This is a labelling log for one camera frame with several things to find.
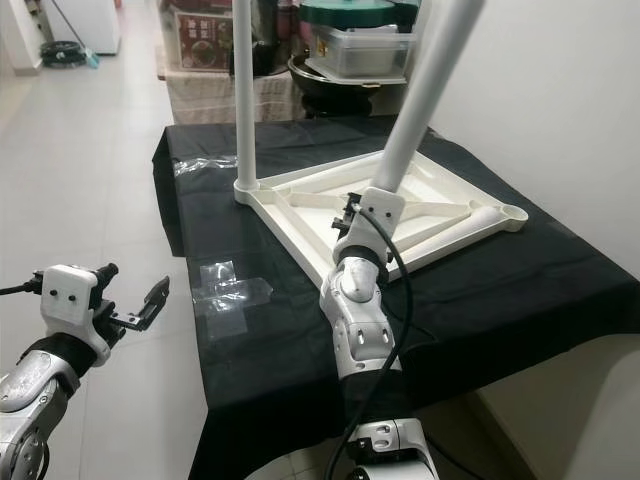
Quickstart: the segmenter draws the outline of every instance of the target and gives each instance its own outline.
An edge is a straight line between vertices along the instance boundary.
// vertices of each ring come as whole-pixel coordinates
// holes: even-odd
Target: broom
[[[76,40],[78,40],[78,43],[83,49],[84,56],[87,59],[87,65],[89,65],[91,68],[98,68],[98,65],[100,65],[100,58],[98,57],[98,55],[93,53],[93,51],[87,48],[84,42],[80,40],[80,36],[78,35],[78,32],[76,32],[75,28],[71,26],[71,23],[67,19],[66,15],[62,12],[60,7],[58,6],[58,2],[56,2],[56,0],[51,0],[51,3],[53,3],[53,6],[56,7],[56,10],[58,10],[58,13],[60,14],[64,22],[67,24],[67,26],[69,27],[69,30],[71,30],[73,35],[76,37]]]

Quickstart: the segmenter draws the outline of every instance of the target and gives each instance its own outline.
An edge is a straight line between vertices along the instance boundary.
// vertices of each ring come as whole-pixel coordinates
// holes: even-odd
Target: black pot
[[[363,87],[362,85],[340,85],[323,77],[309,68],[304,61],[306,55],[291,57],[287,67],[295,84],[305,95],[314,98],[327,98],[333,102],[348,102],[357,98],[358,101],[369,98],[376,93],[380,86]]]

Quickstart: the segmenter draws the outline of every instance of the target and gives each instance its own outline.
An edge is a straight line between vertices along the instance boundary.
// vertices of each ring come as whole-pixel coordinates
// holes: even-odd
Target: plastic container
[[[412,33],[396,33],[388,27],[341,31],[314,25],[310,65],[332,77],[404,79]]]

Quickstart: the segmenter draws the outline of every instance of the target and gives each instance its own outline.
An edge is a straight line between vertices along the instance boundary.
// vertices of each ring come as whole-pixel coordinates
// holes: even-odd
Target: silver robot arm
[[[115,303],[102,298],[117,273],[114,264],[95,271],[56,265],[36,272],[18,290],[42,295],[47,336],[29,347],[0,379],[2,480],[44,478],[47,440],[80,387],[80,378],[92,366],[106,362],[125,328],[146,330],[164,306],[169,277],[153,287],[137,315],[120,317]]]
[[[341,230],[334,250],[337,267],[321,291],[320,307],[332,328],[347,419],[361,413],[360,423],[347,432],[346,450],[358,465],[350,474],[352,480],[438,480],[422,425],[412,418],[400,361],[395,358],[379,378],[396,345],[378,287],[386,274],[387,245],[359,212],[366,209],[390,237],[403,206],[402,197],[375,187],[367,188],[361,198],[350,195],[344,218],[334,222]],[[378,381],[373,399],[367,398]],[[356,413],[367,401],[368,406]]]

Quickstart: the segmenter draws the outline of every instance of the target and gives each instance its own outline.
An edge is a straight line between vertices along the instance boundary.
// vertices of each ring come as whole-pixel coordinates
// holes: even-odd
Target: cardboard box
[[[233,46],[231,15],[176,12],[175,19],[182,69],[229,71]]]

